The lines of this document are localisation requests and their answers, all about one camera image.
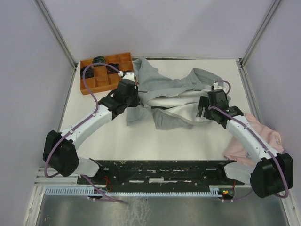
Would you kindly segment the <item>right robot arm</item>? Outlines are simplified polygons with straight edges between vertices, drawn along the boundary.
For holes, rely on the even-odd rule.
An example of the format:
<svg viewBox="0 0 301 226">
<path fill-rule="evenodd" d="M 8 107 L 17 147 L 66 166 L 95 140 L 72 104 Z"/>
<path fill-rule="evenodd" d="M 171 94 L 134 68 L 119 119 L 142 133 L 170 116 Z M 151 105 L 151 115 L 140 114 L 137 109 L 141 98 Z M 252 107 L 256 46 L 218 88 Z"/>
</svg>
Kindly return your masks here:
<svg viewBox="0 0 301 226">
<path fill-rule="evenodd" d="M 275 195 L 285 199 L 293 186 L 293 159 L 273 148 L 251 127 L 237 106 L 229 106 L 224 90 L 216 89 L 201 96 L 199 117 L 213 120 L 231 133 L 245 148 L 254 166 L 231 161 L 216 172 L 216 180 L 227 184 L 232 179 L 251 186 L 254 193 L 265 198 Z"/>
</svg>

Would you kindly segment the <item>grey zip jacket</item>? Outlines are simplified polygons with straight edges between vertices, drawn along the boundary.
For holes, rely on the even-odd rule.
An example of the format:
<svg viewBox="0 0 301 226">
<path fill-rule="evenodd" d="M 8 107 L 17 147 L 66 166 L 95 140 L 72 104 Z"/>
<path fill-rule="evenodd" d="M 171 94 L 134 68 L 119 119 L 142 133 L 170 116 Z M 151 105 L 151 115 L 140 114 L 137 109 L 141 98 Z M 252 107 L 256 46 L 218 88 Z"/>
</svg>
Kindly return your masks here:
<svg viewBox="0 0 301 226">
<path fill-rule="evenodd" d="M 140 104 L 127 109 L 128 126 L 152 117 L 158 130 L 205 126 L 211 120 L 198 117 L 200 97 L 206 97 L 212 85 L 222 85 L 222 78 L 214 73 L 192 68 L 182 79 L 161 75 L 145 58 L 133 62 L 139 88 Z"/>
</svg>

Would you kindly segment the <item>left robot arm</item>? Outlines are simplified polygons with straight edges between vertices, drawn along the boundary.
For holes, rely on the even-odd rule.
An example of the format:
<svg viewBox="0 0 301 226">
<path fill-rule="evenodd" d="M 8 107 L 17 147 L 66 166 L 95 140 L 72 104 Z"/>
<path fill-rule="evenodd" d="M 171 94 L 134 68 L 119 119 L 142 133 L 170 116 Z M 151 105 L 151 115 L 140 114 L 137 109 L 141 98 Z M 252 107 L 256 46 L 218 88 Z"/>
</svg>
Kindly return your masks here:
<svg viewBox="0 0 301 226">
<path fill-rule="evenodd" d="M 96 102 L 95 109 L 77 124 L 61 132 L 50 131 L 46 136 L 43 152 L 45 162 L 44 174 L 47 178 L 47 167 L 54 168 L 58 174 L 68 177 L 75 173 L 85 175 L 93 183 L 103 181 L 104 172 L 100 165 L 91 159 L 77 154 L 81 144 L 96 130 L 114 120 L 128 107 L 139 105 L 138 86 L 134 79 L 121 79 L 115 90 Z"/>
</svg>

